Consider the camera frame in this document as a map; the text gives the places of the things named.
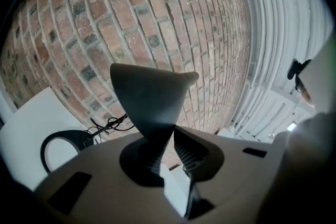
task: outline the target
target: ceiling light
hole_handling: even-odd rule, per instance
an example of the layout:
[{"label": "ceiling light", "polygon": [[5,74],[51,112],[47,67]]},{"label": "ceiling light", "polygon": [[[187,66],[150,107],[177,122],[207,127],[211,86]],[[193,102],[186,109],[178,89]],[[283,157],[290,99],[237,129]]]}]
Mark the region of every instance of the ceiling light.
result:
[{"label": "ceiling light", "polygon": [[292,123],[292,124],[290,124],[288,127],[287,127],[287,130],[288,131],[293,131],[294,129],[295,129],[295,127],[296,127],[296,124],[295,123]]}]

